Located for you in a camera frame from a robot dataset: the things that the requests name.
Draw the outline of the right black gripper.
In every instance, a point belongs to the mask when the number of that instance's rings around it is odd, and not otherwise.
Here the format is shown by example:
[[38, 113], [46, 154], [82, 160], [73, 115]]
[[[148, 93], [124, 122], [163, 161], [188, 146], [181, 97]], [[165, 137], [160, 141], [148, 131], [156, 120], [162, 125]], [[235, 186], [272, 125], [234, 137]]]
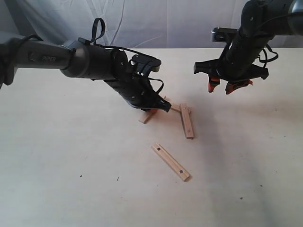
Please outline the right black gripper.
[[218, 59], [196, 62], [194, 73], [205, 73], [209, 77], [208, 92], [220, 85], [220, 79], [227, 81], [225, 93], [231, 94], [237, 89], [253, 85], [250, 79], [269, 76], [268, 69], [253, 64], [262, 49], [269, 42], [268, 35], [247, 37], [238, 30], [235, 38], [226, 43]]

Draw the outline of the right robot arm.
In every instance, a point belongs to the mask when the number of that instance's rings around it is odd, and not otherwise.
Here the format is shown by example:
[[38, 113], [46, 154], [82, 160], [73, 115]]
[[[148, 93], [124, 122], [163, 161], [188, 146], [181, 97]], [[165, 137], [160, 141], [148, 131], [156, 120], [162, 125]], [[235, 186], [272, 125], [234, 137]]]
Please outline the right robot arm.
[[256, 78], [269, 76], [267, 64], [279, 55], [269, 41], [278, 35], [303, 34], [303, 2], [301, 0], [249, 0], [241, 13], [238, 29], [215, 27], [212, 41], [225, 43], [218, 59], [196, 62], [194, 73], [209, 77], [208, 91], [212, 93], [221, 80], [227, 81], [226, 94], [252, 84]]

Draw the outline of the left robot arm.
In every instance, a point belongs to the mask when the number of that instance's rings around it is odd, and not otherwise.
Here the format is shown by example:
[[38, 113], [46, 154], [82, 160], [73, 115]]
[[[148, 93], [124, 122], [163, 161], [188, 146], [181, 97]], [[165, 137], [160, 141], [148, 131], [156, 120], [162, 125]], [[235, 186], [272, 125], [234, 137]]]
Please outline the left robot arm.
[[153, 89], [149, 77], [160, 65], [161, 60], [146, 54], [129, 59], [121, 48], [83, 40], [57, 45], [37, 35], [0, 34], [1, 85], [11, 85], [19, 68], [58, 69], [69, 78], [104, 81], [133, 108], [168, 112], [170, 102], [159, 95], [161, 88]]

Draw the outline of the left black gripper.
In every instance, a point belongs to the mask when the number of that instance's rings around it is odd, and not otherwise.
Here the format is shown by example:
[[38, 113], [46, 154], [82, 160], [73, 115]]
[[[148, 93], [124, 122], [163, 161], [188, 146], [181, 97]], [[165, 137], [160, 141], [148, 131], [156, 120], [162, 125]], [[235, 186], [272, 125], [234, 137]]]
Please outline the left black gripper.
[[161, 86], [154, 90], [151, 81], [153, 78], [142, 76], [138, 73], [122, 73], [115, 79], [106, 79], [104, 82], [115, 90], [131, 107], [155, 114], [158, 109], [168, 112], [171, 103], [160, 96], [164, 88], [161, 79]]

